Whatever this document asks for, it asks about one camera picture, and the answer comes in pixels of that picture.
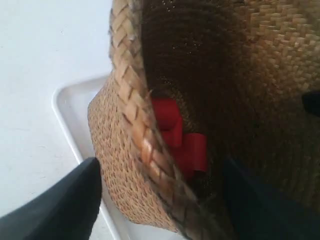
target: white plastic tray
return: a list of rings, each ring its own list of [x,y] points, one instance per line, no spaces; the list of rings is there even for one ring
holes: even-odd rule
[[[88,105],[106,79],[107,77],[104,76],[68,85],[53,94],[53,111],[78,163],[95,155],[88,127]],[[184,239],[167,230],[129,222],[111,201],[106,186],[103,188],[104,202],[100,206],[98,220],[103,218],[113,240]]]

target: white tray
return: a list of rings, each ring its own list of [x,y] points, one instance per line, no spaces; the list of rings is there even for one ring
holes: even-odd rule
[[[78,163],[95,155],[88,127],[88,104],[101,89],[107,77],[79,82],[58,89],[52,98],[52,108]],[[103,203],[98,217],[113,240],[183,240],[180,235],[156,227],[129,222],[116,208],[103,186]]]

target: white table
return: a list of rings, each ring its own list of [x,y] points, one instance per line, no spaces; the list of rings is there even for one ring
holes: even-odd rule
[[[0,216],[76,165],[55,89],[110,72],[111,0],[0,0]],[[91,239],[110,239],[98,219]]]

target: braided straw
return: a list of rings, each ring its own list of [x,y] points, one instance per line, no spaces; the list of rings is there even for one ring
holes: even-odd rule
[[[88,121],[129,220],[192,240],[232,238],[221,199],[230,155],[320,211],[320,120],[301,103],[320,88],[320,0],[114,0],[110,33],[113,71]],[[176,100],[185,133],[207,136],[204,177],[182,178],[151,94]]]

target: woven straw texture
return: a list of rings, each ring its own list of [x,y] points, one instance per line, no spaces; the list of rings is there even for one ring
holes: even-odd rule
[[[110,16],[113,71],[88,120],[120,211],[192,240],[232,238],[226,156],[320,211],[320,120],[301,103],[320,89],[320,0],[114,0]],[[184,132],[208,137],[206,175],[183,180],[150,96],[176,99]]]

